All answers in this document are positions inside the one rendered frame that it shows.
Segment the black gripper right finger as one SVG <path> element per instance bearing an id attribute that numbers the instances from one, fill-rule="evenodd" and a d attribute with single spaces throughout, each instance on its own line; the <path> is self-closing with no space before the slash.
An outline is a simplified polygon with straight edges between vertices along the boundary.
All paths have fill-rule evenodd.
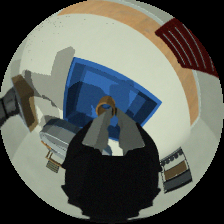
<path id="1" fill-rule="evenodd" d="M 120 127 L 118 142 L 119 147 L 123 150 L 123 155 L 128 150 L 133 150 L 134 155 L 143 156 L 152 161 L 158 173 L 163 171 L 159 161 L 158 149 L 151 136 L 138 122 L 135 122 L 118 107 L 115 107 L 115 110 L 115 116 L 118 118 L 118 126 Z"/>

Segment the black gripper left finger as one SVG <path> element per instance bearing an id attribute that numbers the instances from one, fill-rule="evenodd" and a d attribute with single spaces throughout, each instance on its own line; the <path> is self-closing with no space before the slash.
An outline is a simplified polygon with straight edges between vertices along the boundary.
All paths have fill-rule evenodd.
<path id="1" fill-rule="evenodd" d="M 109 108 L 94 120 L 89 121 L 71 140 L 64 162 L 61 167 L 66 169 L 68 164 L 83 154 L 93 154 L 94 149 L 102 150 L 108 146 L 109 132 L 113 108 Z"/>

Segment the blue crate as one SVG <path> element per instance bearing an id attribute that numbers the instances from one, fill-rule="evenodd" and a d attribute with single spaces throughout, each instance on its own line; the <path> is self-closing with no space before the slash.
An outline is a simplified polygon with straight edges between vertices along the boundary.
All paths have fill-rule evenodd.
<path id="1" fill-rule="evenodd" d="M 73 57 L 64 91 L 63 119 L 83 128 L 97 117 L 96 107 L 104 96 L 112 97 L 115 107 L 142 127 L 162 104 L 151 92 L 123 74 L 98 63 Z M 110 119 L 107 130 L 109 139 L 119 140 L 120 127 L 115 115 Z"/>

